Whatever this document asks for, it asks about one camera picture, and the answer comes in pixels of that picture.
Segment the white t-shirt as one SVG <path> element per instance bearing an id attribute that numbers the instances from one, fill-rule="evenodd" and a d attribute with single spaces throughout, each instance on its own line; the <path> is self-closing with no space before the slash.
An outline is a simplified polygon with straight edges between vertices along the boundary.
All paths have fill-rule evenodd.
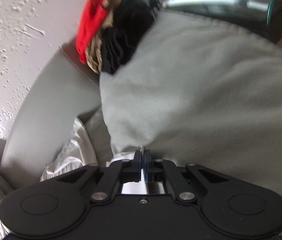
<path id="1" fill-rule="evenodd" d="M 121 159 L 132 159 L 134 153 L 114 155 L 110 135 L 103 119 L 102 110 L 97 110 L 84 122 L 83 117 L 74 119 L 70 139 L 64 144 L 56 159 L 46 165 L 40 181 L 52 179 L 88 164 L 108 167 Z"/>

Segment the grey sofa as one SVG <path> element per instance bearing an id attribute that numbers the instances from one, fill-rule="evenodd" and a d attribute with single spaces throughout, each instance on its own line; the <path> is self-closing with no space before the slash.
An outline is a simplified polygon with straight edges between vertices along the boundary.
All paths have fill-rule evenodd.
<path id="1" fill-rule="evenodd" d="M 105 165 L 113 157 L 105 126 L 99 77 L 86 70 L 71 44 L 64 44 L 30 88 L 16 116 L 0 165 L 14 188 L 39 182 L 70 140 L 74 121 L 83 125 L 84 164 Z"/>

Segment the beige folded garment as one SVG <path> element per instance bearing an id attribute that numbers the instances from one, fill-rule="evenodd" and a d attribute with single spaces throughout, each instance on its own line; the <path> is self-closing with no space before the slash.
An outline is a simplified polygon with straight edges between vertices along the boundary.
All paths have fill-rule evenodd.
<path id="1" fill-rule="evenodd" d="M 97 3 L 97 12 L 93 15 L 96 31 L 85 49 L 86 63 L 95 72 L 100 74 L 102 68 L 102 35 L 105 29 L 113 27 L 114 10 L 122 0 L 101 0 Z"/>

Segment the black folded garments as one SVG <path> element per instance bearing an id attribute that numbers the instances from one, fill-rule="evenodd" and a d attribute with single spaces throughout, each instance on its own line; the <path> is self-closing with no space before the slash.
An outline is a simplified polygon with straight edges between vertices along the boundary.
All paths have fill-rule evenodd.
<path id="1" fill-rule="evenodd" d="M 101 33 L 102 72 L 113 75 L 130 61 L 161 8 L 161 0 L 121 0 L 112 27 Z"/>

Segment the red folded garment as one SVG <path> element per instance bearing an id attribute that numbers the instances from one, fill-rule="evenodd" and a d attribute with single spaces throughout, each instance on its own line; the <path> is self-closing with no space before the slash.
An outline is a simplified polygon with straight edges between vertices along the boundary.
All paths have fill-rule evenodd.
<path id="1" fill-rule="evenodd" d="M 76 49 L 81 63 L 86 62 L 86 48 L 108 15 L 108 11 L 103 6 L 104 1 L 87 0 L 82 11 L 76 37 Z"/>

